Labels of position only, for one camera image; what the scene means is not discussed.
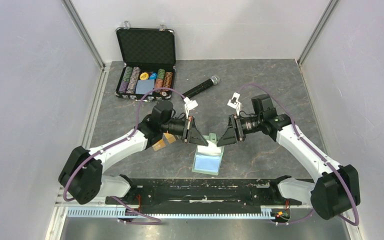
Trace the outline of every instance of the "gray marble table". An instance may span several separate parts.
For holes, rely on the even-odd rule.
[[[111,64],[105,92],[96,120],[91,147],[116,139],[135,125],[134,112],[139,102],[115,96],[123,70],[122,62]],[[267,87],[293,114],[304,134],[322,147],[320,133],[312,111],[300,70],[292,59],[179,60],[176,64],[174,88],[185,92],[197,84],[218,75],[220,84],[198,94],[193,99],[199,106],[191,113],[199,131],[221,136],[234,109],[227,106],[232,94],[243,84],[254,82]],[[262,94],[257,88],[246,88],[240,101],[247,113],[252,113],[251,98]],[[177,114],[182,112],[180,96],[172,98]],[[155,102],[145,102],[140,118],[151,112]],[[283,113],[277,106],[277,112]],[[106,175],[125,174],[130,178],[211,178],[194,173],[192,166],[196,145],[176,141],[158,151],[147,149],[135,153],[109,168]],[[227,145],[220,166],[219,178],[277,178],[291,175],[309,178],[304,167],[283,147],[264,134],[247,135],[246,141]]]

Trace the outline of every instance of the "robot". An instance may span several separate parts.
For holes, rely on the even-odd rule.
[[[288,114],[277,114],[272,98],[268,94],[251,99],[254,113],[241,116],[240,95],[234,93],[228,106],[236,110],[228,116],[227,130],[217,146],[244,142],[249,134],[263,134],[287,149],[309,172],[313,182],[301,181],[285,175],[272,180],[269,188],[273,198],[292,199],[312,206],[323,219],[329,220],[352,209],[361,202],[359,176],[352,165],[342,166],[315,146],[295,124]],[[109,167],[134,153],[147,150],[162,139],[163,133],[180,136],[182,142],[208,146],[208,142],[197,129],[195,118],[189,111],[198,104],[185,98],[185,113],[173,116],[173,104],[161,101],[156,104],[137,128],[130,130],[104,145],[85,149],[76,147],[70,154],[59,178],[79,204],[86,204],[96,196],[129,195],[131,182],[125,175],[105,176]]]

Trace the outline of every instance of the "white panel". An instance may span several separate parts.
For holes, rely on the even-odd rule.
[[[121,61],[115,30],[165,24],[177,59],[295,59],[329,0],[72,0],[104,62]]]
[[[59,0],[0,1],[0,240],[41,240],[99,79]]]
[[[332,158],[358,170],[365,236],[384,239],[384,1],[340,1],[303,72]]]

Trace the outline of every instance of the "microphone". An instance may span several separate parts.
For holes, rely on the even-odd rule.
[[[205,80],[203,83],[198,84],[196,87],[192,88],[191,90],[183,93],[183,95],[190,99],[193,96],[199,94],[200,92],[210,88],[211,86],[217,85],[219,82],[220,82],[220,77],[217,75],[214,75],[209,79]]]

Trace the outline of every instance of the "black case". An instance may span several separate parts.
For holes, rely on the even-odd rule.
[[[115,30],[120,45],[121,55],[123,56],[124,68],[118,81],[115,95],[123,99],[139,100],[143,94],[132,94],[119,92],[122,84],[123,75],[126,67],[139,67],[140,72],[155,72],[164,69],[172,72],[170,88],[173,88],[176,80],[176,48],[175,32],[171,29],[153,28],[123,28]],[[167,92],[167,96],[153,92],[146,98],[147,101],[169,100],[172,92]]]

